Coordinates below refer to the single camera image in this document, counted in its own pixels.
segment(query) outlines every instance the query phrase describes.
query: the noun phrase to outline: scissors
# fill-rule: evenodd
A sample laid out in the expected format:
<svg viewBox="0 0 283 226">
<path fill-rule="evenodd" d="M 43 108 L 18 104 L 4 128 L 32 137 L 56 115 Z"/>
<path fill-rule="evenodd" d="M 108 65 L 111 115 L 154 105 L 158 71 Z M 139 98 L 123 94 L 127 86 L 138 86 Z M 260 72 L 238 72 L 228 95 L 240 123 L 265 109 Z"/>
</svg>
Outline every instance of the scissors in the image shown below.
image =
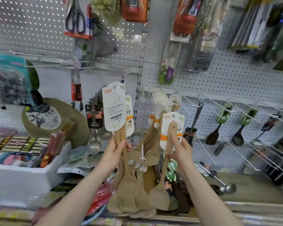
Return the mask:
<svg viewBox="0 0 283 226">
<path fill-rule="evenodd" d="M 83 20 L 83 29 L 79 30 L 80 18 Z M 69 32 L 84 34 L 86 31 L 86 20 L 80 8 L 79 0 L 69 0 L 67 8 L 67 17 L 65 20 L 65 29 Z"/>
</svg>

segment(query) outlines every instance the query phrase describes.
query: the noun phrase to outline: person's left hand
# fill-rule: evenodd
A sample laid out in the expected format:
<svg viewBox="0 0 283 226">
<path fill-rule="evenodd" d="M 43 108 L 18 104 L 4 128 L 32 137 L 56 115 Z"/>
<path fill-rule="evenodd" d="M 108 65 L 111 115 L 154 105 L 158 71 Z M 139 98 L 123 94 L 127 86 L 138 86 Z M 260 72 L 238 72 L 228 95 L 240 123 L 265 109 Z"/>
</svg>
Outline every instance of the person's left hand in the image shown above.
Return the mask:
<svg viewBox="0 0 283 226">
<path fill-rule="evenodd" d="M 123 140 L 117 146 L 115 144 L 114 136 L 112 136 L 112 138 L 109 141 L 109 145 L 106 147 L 102 159 L 99 162 L 99 166 L 107 169 L 108 170 L 107 172 L 111 174 L 112 171 L 119 164 L 119 159 L 122 154 L 122 150 L 124 149 L 126 144 L 127 144 L 127 151 L 130 152 L 132 150 L 131 144 Z"/>
</svg>

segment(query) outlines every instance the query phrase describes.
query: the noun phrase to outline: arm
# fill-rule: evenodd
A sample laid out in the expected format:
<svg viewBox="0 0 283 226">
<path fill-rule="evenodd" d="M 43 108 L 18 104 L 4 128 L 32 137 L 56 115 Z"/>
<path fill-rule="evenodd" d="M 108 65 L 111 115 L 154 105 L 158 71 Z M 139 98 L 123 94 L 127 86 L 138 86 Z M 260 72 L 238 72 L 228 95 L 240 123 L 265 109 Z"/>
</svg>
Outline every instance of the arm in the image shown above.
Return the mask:
<svg viewBox="0 0 283 226">
<path fill-rule="evenodd" d="M 170 156 L 178 162 L 178 172 L 184 179 L 200 222 L 204 226 L 242 226 L 241 221 L 231 212 L 212 190 L 193 163 L 192 148 L 185 139 L 180 144 L 172 136 L 176 152 Z"/>
<path fill-rule="evenodd" d="M 117 167 L 125 144 L 125 141 L 122 141 L 116 148 L 114 137 L 112 137 L 99 164 L 49 213 L 42 217 L 36 226 L 81 225 L 99 186 Z"/>
</svg>

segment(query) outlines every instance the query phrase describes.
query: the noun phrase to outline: hand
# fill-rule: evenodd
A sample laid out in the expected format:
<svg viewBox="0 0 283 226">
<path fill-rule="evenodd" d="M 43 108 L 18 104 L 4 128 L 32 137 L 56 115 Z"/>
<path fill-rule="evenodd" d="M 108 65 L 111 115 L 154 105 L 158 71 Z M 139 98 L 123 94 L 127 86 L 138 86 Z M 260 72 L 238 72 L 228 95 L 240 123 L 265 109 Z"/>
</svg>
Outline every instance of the hand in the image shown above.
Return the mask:
<svg viewBox="0 0 283 226">
<path fill-rule="evenodd" d="M 130 152 L 132 150 L 132 146 L 128 142 L 123 140 L 117 146 L 115 144 L 114 136 L 112 136 L 112 138 L 110 139 L 109 145 L 106 147 L 104 154 L 98 164 L 99 166 L 105 168 L 109 175 L 119 164 L 119 159 L 122 154 L 122 150 L 124 149 L 126 144 L 127 151 Z"/>
<path fill-rule="evenodd" d="M 175 153 L 171 152 L 169 156 L 177 161 L 177 170 L 182 177 L 185 177 L 185 170 L 187 170 L 190 165 L 194 165 L 192 157 L 192 147 L 184 138 L 182 138 L 181 143 L 177 139 L 176 135 L 172 134 L 171 138 L 175 145 L 176 151 Z"/>
</svg>

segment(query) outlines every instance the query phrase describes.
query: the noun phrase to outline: person's right hand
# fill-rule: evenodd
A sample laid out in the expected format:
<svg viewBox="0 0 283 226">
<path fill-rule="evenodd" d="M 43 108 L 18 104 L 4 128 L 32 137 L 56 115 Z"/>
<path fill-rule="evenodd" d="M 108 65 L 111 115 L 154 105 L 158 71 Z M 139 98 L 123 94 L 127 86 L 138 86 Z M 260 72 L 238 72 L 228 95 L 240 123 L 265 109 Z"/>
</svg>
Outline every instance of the person's right hand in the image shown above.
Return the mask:
<svg viewBox="0 0 283 226">
<path fill-rule="evenodd" d="M 177 136 L 175 134 L 171 135 L 173 143 L 175 145 L 175 153 L 170 153 L 170 157 L 177 161 L 178 163 L 178 172 L 183 176 L 183 172 L 188 170 L 188 167 L 193 165 L 193 157 L 192 157 L 192 147 L 188 144 L 188 142 L 182 138 L 181 143 L 178 141 Z"/>
</svg>

